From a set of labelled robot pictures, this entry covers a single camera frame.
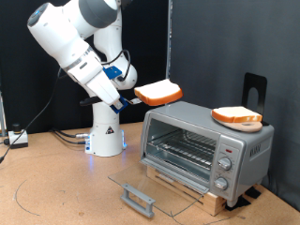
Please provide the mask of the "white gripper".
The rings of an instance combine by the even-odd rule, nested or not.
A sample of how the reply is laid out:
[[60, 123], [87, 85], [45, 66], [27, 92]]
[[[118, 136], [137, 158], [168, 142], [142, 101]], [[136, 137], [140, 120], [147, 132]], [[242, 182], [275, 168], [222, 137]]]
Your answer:
[[99, 97], [102, 101], [108, 105], [113, 105], [116, 109], [123, 107], [123, 103], [119, 99], [119, 93], [103, 70], [98, 74], [89, 74], [85, 79], [85, 86], [90, 97]]

